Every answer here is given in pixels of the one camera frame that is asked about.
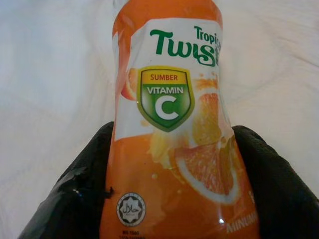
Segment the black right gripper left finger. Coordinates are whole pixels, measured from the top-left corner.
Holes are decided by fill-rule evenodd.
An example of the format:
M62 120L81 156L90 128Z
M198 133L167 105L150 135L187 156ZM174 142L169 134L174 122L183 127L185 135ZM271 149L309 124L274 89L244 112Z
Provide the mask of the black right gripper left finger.
M20 239L97 239L114 123L102 126L57 180Z

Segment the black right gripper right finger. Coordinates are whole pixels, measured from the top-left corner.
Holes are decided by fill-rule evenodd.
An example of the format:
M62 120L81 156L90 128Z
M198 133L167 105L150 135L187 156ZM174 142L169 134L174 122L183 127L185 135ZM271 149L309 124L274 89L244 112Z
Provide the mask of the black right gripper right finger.
M317 239L319 200L289 162L253 130L233 127L253 189L263 239Z

